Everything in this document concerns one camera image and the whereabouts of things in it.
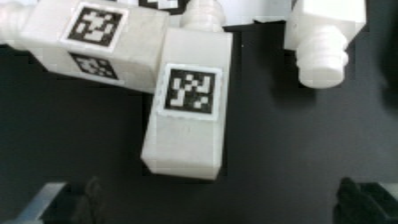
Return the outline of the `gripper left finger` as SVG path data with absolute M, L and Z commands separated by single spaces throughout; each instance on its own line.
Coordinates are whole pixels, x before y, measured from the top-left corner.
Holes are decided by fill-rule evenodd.
M 99 179 L 49 182 L 12 224 L 107 224 Z

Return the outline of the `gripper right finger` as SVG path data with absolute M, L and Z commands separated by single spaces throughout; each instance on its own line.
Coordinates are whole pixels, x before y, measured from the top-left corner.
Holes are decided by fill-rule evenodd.
M 398 224 L 398 183 L 344 178 L 337 198 L 335 224 Z

